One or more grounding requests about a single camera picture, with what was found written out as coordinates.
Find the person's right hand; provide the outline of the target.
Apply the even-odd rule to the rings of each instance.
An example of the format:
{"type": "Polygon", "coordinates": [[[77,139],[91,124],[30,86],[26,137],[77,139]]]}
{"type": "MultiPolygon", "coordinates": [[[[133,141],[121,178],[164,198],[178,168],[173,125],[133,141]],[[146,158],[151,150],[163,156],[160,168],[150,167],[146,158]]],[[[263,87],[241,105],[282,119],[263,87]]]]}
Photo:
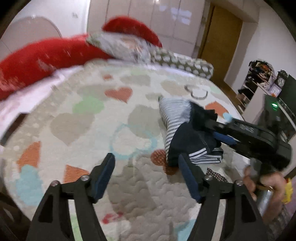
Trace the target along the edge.
{"type": "MultiPolygon", "coordinates": [[[[247,187],[254,201],[257,200],[257,196],[254,194],[256,189],[255,183],[251,180],[251,167],[247,166],[244,169],[243,183],[247,187]]],[[[281,173],[274,172],[265,176],[261,176],[260,182],[264,186],[270,186],[273,188],[273,196],[269,202],[269,206],[263,215],[263,222],[268,225],[281,213],[283,207],[283,198],[285,197],[286,181],[281,173]]]]}

